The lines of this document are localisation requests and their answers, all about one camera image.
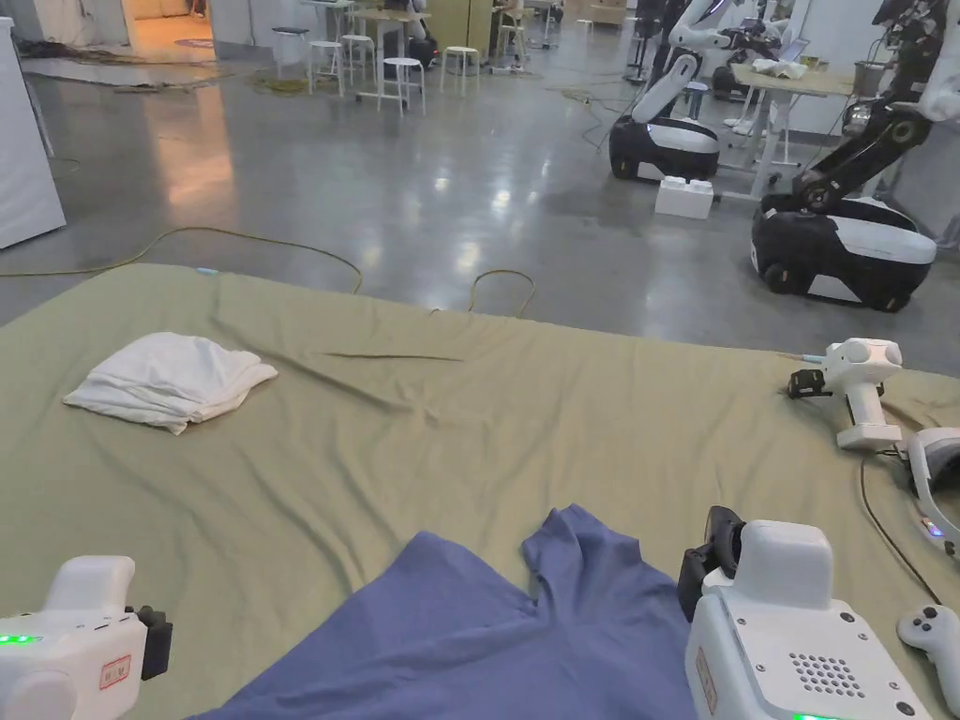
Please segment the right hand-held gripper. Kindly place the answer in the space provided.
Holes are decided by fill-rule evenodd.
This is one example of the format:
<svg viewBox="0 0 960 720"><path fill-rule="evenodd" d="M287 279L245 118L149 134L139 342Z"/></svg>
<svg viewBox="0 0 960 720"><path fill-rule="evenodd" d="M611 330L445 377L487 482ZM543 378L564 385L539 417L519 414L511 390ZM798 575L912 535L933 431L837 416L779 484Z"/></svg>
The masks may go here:
<svg viewBox="0 0 960 720"><path fill-rule="evenodd" d="M865 618L833 596L819 528L715 505L678 593L698 719L926 719Z"/></svg>

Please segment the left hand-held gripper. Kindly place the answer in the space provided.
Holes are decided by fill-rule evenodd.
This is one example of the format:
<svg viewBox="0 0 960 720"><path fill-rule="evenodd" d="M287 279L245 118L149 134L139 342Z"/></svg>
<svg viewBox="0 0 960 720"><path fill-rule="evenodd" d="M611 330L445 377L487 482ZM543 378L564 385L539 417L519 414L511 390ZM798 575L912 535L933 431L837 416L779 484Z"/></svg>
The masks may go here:
<svg viewBox="0 0 960 720"><path fill-rule="evenodd" d="M135 568L127 556L73 558L41 610L2 619L2 718L120 719L167 672L173 625L128 605Z"/></svg>

